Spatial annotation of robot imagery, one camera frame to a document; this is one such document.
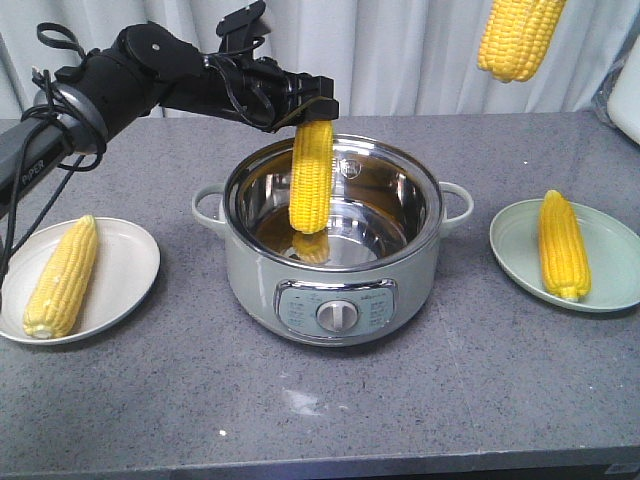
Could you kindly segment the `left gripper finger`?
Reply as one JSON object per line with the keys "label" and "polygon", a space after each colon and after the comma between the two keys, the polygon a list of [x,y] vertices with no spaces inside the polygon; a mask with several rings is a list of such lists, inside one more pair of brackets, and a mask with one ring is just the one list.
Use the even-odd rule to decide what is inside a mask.
{"label": "left gripper finger", "polygon": [[294,109],[288,123],[306,123],[311,121],[332,121],[339,118],[339,102],[327,97],[314,97]]}

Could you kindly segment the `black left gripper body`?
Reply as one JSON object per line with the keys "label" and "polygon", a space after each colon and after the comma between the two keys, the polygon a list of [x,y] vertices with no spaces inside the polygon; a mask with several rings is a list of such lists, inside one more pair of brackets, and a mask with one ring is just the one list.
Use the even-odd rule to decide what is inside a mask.
{"label": "black left gripper body", "polygon": [[286,126],[291,112],[314,97],[334,99],[334,81],[292,73],[271,58],[211,55],[199,106],[206,115],[244,123],[264,132]]}

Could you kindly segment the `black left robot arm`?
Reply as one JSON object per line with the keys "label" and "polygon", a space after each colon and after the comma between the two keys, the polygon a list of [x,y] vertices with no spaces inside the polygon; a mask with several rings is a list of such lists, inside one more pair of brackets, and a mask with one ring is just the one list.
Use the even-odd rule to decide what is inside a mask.
{"label": "black left robot arm", "polygon": [[1,212],[64,157],[104,152],[107,142],[157,106],[266,132],[337,119],[331,79],[254,58],[267,31],[259,20],[225,18],[216,28],[218,51],[204,54],[156,23],[137,24],[122,30],[110,48],[58,70],[34,109],[1,135]]}

